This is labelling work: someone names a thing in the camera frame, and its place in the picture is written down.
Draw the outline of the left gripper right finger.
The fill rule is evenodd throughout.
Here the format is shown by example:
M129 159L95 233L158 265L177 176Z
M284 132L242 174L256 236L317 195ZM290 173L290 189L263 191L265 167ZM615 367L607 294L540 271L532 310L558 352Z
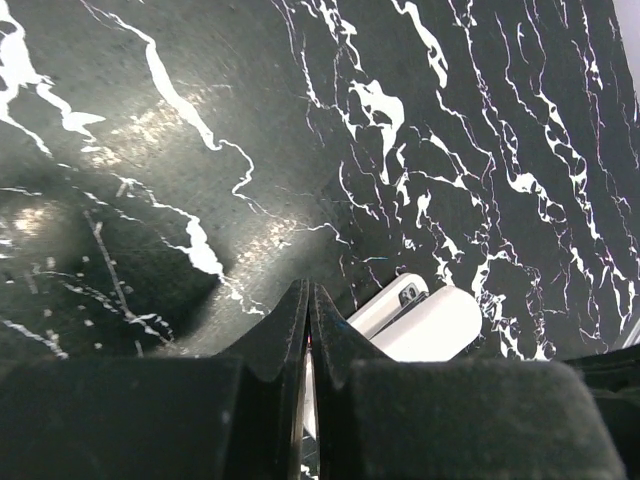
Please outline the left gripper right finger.
M401 363L314 285L309 322L323 479L623 479L580 374L561 362Z

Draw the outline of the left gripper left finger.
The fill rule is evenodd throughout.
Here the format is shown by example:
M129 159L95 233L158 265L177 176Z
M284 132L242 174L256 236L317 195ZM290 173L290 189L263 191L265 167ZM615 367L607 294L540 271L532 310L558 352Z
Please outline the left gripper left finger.
M296 479L309 284L206 358L1 366L5 479Z

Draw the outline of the beige stapler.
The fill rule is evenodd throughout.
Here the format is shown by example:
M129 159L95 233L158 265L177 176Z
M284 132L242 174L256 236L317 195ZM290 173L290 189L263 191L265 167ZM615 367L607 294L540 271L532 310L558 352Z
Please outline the beige stapler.
M475 299L454 286L429 292L403 274L349 318L315 284L308 314L302 425L316 478L410 477L431 424L424 371L478 337Z

